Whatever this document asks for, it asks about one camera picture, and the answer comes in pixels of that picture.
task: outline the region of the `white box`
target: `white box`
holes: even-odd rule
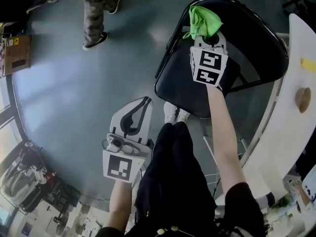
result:
[[[217,87],[226,69],[228,55],[196,46],[190,51],[193,81]]]

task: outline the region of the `black sleeve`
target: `black sleeve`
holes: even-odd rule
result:
[[[252,236],[266,236],[263,214],[248,184],[236,184],[227,192],[224,222],[229,226],[240,227]]]
[[[101,228],[95,237],[123,237],[124,234],[113,227]]]

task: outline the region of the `black pants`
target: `black pants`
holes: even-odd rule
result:
[[[135,206],[139,219],[149,215],[164,224],[186,229],[187,225],[212,224],[216,204],[193,155],[185,123],[167,123],[161,129]]]

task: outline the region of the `cardboard box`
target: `cardboard box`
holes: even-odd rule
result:
[[[4,72],[10,75],[30,67],[31,36],[11,37],[4,40]]]

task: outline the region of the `chair seat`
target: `chair seat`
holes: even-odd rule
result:
[[[207,119],[210,117],[208,96],[205,84],[193,81],[190,66],[190,47],[194,45],[191,38],[180,38],[171,57],[159,75],[155,84],[155,93],[159,98],[189,112]],[[228,58],[221,82],[230,89],[240,73],[240,66]]]

